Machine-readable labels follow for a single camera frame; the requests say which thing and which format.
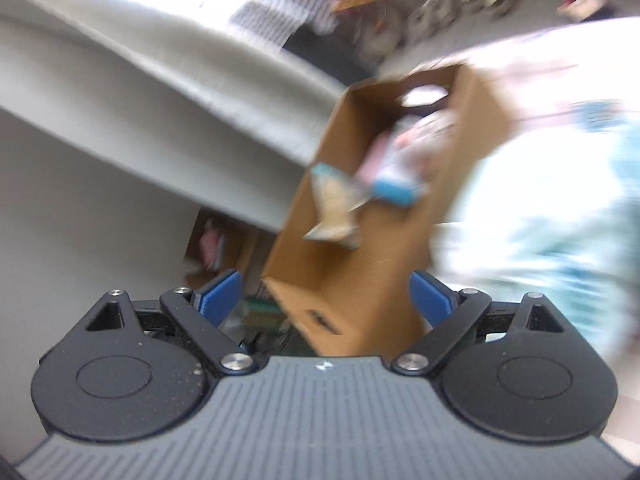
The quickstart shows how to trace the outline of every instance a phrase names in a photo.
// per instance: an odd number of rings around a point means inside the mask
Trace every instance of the gray ribbed surface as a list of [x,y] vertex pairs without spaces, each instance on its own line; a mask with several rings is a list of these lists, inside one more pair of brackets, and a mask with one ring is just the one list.
[[470,429],[430,384],[377,358],[271,358],[223,380],[187,423],[126,446],[54,436],[28,480],[620,480],[631,468],[596,438],[527,447]]

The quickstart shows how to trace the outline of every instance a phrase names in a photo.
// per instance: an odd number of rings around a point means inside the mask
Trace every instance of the pink package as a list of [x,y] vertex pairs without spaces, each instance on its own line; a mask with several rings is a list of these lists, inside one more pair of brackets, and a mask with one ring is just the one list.
[[380,169],[386,148],[389,145],[389,140],[389,130],[385,130],[373,139],[363,163],[356,172],[355,177],[367,187],[370,187],[374,179],[378,176],[378,170]]

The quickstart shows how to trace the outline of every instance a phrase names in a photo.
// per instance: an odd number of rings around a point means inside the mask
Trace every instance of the silver bolt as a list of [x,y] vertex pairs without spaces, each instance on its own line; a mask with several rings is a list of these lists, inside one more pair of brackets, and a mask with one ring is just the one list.
[[429,360],[421,354],[404,354],[398,358],[397,362],[402,370],[410,372],[417,372],[429,365]]
[[235,353],[225,355],[220,359],[220,364],[227,370],[247,370],[247,368],[254,364],[254,360],[247,354]]

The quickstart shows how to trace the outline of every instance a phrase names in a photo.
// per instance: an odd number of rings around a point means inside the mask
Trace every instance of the gray wall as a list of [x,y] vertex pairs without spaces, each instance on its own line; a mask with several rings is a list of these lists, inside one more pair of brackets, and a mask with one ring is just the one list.
[[38,359],[105,291],[181,282],[197,209],[0,110],[0,454],[43,439]]

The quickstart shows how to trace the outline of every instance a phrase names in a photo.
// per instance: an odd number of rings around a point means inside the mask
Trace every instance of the gray floor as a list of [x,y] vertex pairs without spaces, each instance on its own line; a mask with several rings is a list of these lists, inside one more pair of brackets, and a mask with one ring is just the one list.
[[[558,27],[567,22],[556,16],[565,0],[516,0],[511,12],[502,18],[488,14],[463,12],[449,29],[437,33],[421,44],[392,54],[380,67],[383,75],[406,73],[418,64],[472,46],[526,34],[543,28]],[[640,15],[640,0],[611,0],[616,16]]]

